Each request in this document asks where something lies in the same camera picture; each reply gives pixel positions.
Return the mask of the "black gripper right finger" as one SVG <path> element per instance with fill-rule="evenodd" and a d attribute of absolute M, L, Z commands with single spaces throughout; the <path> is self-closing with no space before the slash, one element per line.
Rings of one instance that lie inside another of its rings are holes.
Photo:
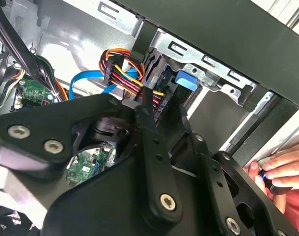
<path fill-rule="evenodd" d="M 183 203 L 198 207 L 194 225 L 208 236 L 296 236 L 297 229 L 226 152 L 212 154 L 194 133 L 187 112 L 172 98 L 159 122 L 171 164 L 186 172 L 194 186 Z"/>

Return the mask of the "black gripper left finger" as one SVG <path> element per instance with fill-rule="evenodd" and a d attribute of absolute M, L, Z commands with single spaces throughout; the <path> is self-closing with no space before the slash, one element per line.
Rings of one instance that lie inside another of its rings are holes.
<path fill-rule="evenodd" d="M 178 223 L 182 203 L 164 137 L 156 129 L 154 93 L 143 88 L 139 97 L 134 108 L 101 93 L 2 115 L 0 166 L 53 180 L 71 157 L 102 141 L 115 142 L 118 161 L 140 160 L 146 220 Z"/>

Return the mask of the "person hand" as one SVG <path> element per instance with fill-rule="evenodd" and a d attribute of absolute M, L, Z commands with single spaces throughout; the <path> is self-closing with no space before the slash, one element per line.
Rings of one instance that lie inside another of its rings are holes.
<path fill-rule="evenodd" d="M 299 144 L 270 157 L 262 169 L 274 186 L 299 189 Z"/>

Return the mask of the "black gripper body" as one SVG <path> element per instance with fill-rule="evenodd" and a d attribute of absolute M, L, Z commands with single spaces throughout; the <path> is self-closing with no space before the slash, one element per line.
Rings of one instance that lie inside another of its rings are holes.
<path fill-rule="evenodd" d="M 155 223 L 144 215 L 145 181 L 137 157 L 110 169 L 60 196 L 50 207 L 42 229 L 45 236 L 207 236 L 197 206 L 182 202 L 194 183 L 189 174 L 172 167 L 182 203 L 178 223 Z"/>

